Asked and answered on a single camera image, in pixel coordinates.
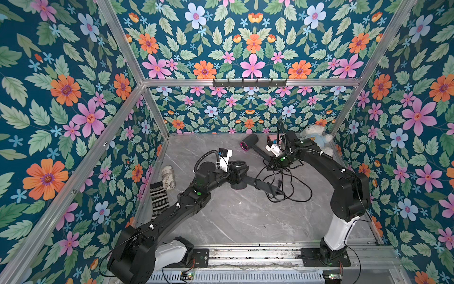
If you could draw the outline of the rolled beige cloth bundle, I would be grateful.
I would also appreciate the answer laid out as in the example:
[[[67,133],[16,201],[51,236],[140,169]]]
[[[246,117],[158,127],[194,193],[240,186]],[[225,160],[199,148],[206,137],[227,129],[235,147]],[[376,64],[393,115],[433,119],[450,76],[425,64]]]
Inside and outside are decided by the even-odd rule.
[[[176,187],[175,172],[170,165],[164,166],[161,171],[163,188],[172,191]]]

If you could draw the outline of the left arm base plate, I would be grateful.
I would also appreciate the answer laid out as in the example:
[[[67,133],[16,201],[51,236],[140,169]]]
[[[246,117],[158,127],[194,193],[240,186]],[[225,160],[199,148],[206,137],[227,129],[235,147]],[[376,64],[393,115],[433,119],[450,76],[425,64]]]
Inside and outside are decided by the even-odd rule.
[[[190,249],[186,253],[185,267],[186,268],[206,268],[208,267],[210,257],[209,249]]]

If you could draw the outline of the pink hair dryer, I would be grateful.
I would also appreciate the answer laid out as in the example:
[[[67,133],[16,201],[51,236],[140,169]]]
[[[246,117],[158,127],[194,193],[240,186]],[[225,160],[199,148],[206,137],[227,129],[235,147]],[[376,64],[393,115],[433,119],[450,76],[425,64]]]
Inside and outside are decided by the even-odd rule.
[[[277,135],[276,134],[271,134],[267,136],[267,142],[268,143],[275,143],[277,141]]]

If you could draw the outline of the black white striped sock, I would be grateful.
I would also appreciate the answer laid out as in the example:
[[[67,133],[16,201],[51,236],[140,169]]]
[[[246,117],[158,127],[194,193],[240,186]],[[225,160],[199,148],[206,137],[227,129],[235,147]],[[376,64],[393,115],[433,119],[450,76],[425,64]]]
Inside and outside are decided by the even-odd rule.
[[[164,189],[163,182],[157,182],[150,185],[150,196],[153,207],[151,219],[154,220],[170,207],[167,191]]]

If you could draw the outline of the white slotted vent strip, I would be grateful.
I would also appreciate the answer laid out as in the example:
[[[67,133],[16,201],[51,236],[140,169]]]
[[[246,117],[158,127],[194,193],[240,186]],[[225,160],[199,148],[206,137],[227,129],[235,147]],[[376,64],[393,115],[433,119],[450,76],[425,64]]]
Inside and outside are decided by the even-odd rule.
[[[149,284],[323,284],[323,272],[298,271],[196,271],[194,280],[183,282],[180,271],[153,273]]]

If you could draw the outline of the small green circuit board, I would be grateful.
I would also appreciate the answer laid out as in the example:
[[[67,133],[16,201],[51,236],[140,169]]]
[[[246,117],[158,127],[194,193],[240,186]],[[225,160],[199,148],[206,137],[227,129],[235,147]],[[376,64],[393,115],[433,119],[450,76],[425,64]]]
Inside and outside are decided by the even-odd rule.
[[[181,272],[180,280],[183,282],[188,282],[194,280],[195,274],[194,272]]]

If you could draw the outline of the black hook rail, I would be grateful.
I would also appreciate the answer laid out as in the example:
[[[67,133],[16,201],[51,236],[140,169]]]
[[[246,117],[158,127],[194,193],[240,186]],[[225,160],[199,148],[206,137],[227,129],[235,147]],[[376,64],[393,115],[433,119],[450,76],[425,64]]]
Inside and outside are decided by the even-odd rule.
[[[287,85],[287,79],[214,79],[212,81],[213,87],[232,87],[232,88],[243,88],[243,87],[259,87],[259,88],[270,88],[270,87],[283,87]]]

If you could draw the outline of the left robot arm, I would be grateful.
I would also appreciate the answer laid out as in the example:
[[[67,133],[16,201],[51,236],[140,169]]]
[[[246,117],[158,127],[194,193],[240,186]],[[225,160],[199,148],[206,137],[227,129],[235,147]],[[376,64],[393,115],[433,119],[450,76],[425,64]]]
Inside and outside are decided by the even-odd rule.
[[[211,162],[203,162],[174,205],[157,218],[121,232],[107,262],[109,272],[125,284],[144,284],[156,270],[181,262],[187,255],[186,243],[182,239],[163,246],[159,244],[183,221],[207,205],[212,190],[225,183],[239,184],[242,178],[240,168],[233,163],[224,171]]]

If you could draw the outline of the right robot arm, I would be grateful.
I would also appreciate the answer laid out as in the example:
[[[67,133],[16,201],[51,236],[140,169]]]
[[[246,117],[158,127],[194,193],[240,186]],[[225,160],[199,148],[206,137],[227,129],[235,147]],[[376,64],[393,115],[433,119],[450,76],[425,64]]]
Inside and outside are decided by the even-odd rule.
[[[270,169],[288,169],[301,161],[311,165],[331,184],[333,217],[320,242],[320,250],[325,254],[344,251],[353,227],[362,221],[370,206],[368,176],[342,166],[313,139],[301,139],[294,131],[268,136],[266,150],[273,154]]]

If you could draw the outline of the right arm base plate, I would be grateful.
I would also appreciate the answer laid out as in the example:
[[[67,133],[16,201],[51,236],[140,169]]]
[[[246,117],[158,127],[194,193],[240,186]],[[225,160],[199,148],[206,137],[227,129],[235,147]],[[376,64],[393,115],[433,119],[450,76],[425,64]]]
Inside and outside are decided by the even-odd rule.
[[[351,267],[345,248],[338,251],[331,251],[327,247],[302,248],[299,258],[305,267]]]

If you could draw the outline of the white teddy bear blue shirt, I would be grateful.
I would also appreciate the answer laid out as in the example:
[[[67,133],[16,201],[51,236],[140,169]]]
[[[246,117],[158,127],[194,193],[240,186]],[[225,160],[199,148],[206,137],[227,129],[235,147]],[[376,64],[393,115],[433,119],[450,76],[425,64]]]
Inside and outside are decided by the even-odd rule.
[[[325,127],[317,124],[307,126],[301,133],[302,139],[311,139],[317,146],[327,155],[333,156],[334,151],[329,143],[333,140],[333,136],[325,133]]]

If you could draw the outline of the dark grey hair dryer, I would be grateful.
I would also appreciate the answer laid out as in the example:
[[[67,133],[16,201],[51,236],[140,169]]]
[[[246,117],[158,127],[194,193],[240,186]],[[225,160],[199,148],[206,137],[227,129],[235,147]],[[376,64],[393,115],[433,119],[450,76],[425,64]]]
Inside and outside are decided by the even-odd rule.
[[[253,186],[259,191],[263,191],[271,196],[284,195],[283,191],[268,182],[264,182],[259,178],[248,176],[249,166],[244,161],[229,162],[228,165],[228,183],[232,189],[245,189],[247,186]]]
[[[256,134],[251,134],[240,141],[240,148],[243,151],[255,151],[258,155],[260,155],[265,161],[270,162],[273,158],[271,155],[267,154],[265,151],[260,149],[257,146],[259,139]]]

